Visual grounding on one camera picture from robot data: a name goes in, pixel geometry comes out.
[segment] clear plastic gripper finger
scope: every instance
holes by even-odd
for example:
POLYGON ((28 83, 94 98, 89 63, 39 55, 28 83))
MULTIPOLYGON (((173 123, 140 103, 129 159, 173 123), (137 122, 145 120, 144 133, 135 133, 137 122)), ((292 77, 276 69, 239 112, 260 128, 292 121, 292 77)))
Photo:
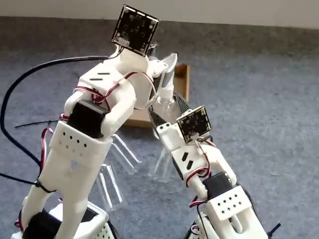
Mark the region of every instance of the clear plastic gripper finger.
POLYGON ((110 152, 129 174, 134 174, 140 169, 142 162, 136 158, 133 152, 117 134, 113 134, 113 143, 110 152))

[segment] black circuit board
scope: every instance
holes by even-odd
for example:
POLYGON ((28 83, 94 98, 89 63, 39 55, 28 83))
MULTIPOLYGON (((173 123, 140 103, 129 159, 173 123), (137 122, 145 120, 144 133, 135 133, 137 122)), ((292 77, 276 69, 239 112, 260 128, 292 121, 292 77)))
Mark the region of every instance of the black circuit board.
POLYGON ((200 106, 177 119, 178 127, 185 143, 193 140, 194 135, 201 136, 211 130, 205 106, 200 106))
POLYGON ((145 56, 159 19, 124 5, 112 36, 112 42, 145 56))

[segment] white 3d-printed robot arm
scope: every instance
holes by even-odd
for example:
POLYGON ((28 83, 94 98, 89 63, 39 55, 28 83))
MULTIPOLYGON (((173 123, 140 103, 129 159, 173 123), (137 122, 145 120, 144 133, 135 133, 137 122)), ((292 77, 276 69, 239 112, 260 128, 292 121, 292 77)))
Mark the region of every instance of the white 3d-printed robot arm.
POLYGON ((200 220, 196 221, 202 238, 207 233, 208 239, 268 239, 249 198, 237 186, 236 175, 219 149, 209 144, 201 144, 199 148, 194 141, 185 143, 177 123, 165 123, 157 131, 166 150, 171 152, 181 179, 205 202, 204 212, 208 216, 204 217, 205 229, 200 220), (202 181, 202 174, 194 172, 207 167, 204 154, 214 175, 202 181))
MULTIPOLYGON (((126 50, 124 53, 126 57, 133 54, 126 50)), ((147 57, 138 57, 140 62, 154 67, 151 69, 152 72, 157 72, 165 67, 161 62, 149 64, 147 57)), ((149 71, 149 69, 145 69, 145 66, 139 69, 139 65, 136 63, 135 61, 135 70, 149 71)), ((50 142, 51 150, 46 165, 38 179, 41 187, 32 186, 22 209, 21 223, 24 228, 27 228, 34 215, 42 212, 48 197, 57 190, 63 198, 63 222, 55 239, 72 239, 76 234, 88 205, 89 192, 112 144, 111 136, 133 113, 137 101, 136 91, 140 93, 138 97, 140 102, 147 102, 150 97, 150 90, 141 94, 140 89, 133 87, 134 82, 140 84, 145 82, 142 79, 143 75, 136 74, 136 76, 132 76, 132 79, 126 80, 124 74, 118 71, 119 68, 125 74, 131 70, 128 64, 126 64, 125 70, 123 60, 119 62, 115 58, 100 63, 80 78, 78 86, 97 89, 102 94, 107 93, 113 85, 119 84, 108 97, 112 110, 107 112, 100 122, 99 130, 102 137, 91 137, 66 122, 58 122, 50 142)), ((81 100, 90 100, 90 98, 91 93, 89 92, 75 91, 65 104, 65 115, 70 117, 75 111, 75 106, 81 100)))

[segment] black mesh piece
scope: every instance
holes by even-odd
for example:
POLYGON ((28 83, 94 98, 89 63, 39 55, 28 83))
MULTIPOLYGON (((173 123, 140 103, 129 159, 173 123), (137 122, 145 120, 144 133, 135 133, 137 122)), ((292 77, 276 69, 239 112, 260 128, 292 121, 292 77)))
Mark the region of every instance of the black mesh piece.
MULTIPOLYGON (((185 113, 186 111, 188 111, 190 109, 187 101, 182 96, 180 96, 177 93, 174 93, 173 97, 174 97, 175 101, 177 102, 177 105, 179 106, 179 110, 181 113, 180 115, 182 115, 183 113, 185 113)), ((153 126, 155 132, 157 133, 156 128, 158 126, 166 123, 166 121, 153 111, 152 106, 149 107, 148 112, 149 112, 149 117, 151 119, 152 126, 153 126)))

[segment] transparent acrylic part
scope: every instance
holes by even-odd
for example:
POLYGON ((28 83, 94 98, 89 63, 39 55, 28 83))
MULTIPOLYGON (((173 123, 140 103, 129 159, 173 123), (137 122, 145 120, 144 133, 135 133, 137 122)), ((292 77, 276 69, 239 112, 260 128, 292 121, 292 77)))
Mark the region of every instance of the transparent acrylic part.
POLYGON ((114 211, 126 205, 116 174, 110 165, 102 164, 96 183, 106 212, 114 211))
POLYGON ((113 143, 110 152, 129 174, 134 174, 140 169, 142 161, 136 158, 133 152, 117 134, 113 134, 113 143))
POLYGON ((150 164, 149 176, 159 182, 169 182, 173 178, 174 165, 171 153, 165 148, 160 153, 157 161, 150 164))

